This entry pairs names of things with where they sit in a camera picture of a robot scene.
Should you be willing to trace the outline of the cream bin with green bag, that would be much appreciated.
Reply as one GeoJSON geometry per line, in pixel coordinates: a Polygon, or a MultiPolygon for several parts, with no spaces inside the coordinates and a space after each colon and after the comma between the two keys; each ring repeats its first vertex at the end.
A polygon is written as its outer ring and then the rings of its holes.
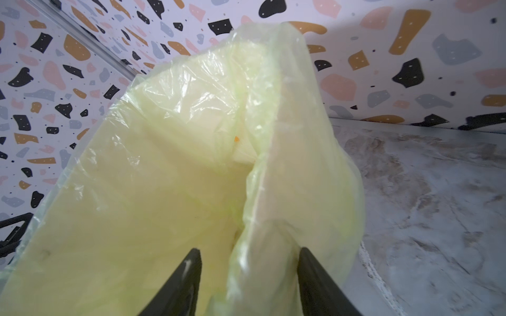
{"type": "Polygon", "coordinates": [[[136,77],[84,138],[1,274],[1,314],[138,315],[196,248],[197,315],[301,315],[301,248],[342,285],[364,222],[303,35],[245,24],[136,77]]]}

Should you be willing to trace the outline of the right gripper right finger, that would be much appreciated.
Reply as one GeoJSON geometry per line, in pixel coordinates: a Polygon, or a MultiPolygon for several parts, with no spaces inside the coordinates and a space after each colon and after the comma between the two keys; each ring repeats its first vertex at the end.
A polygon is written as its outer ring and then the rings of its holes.
{"type": "Polygon", "coordinates": [[[313,253],[301,248],[297,266],[304,316],[361,316],[313,253]]]}

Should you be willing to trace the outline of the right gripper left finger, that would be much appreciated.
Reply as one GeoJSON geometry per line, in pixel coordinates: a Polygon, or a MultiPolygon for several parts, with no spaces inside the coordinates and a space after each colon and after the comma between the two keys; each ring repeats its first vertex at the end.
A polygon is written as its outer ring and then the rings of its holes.
{"type": "Polygon", "coordinates": [[[200,250],[193,248],[139,316],[195,316],[202,274],[200,250]]]}

